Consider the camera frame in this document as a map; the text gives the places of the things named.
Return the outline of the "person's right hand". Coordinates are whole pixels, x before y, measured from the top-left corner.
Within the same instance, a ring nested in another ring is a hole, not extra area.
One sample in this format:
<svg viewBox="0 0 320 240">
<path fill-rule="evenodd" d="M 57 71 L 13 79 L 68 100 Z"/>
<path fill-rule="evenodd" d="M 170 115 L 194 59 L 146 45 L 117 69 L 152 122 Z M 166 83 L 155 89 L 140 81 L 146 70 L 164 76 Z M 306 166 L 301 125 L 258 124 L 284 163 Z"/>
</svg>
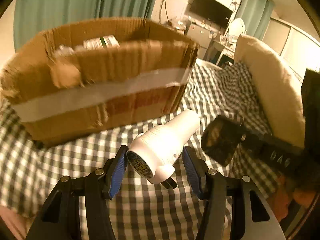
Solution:
<svg viewBox="0 0 320 240">
<path fill-rule="evenodd" d="M 277 190 L 267 199 L 278 222 L 283 220 L 289 213 L 289 205 L 294 200 L 304 208 L 308 208 L 316 192 L 312 190 L 304 190 L 292 186 L 292 181 L 284 175 L 278 178 Z"/>
</svg>

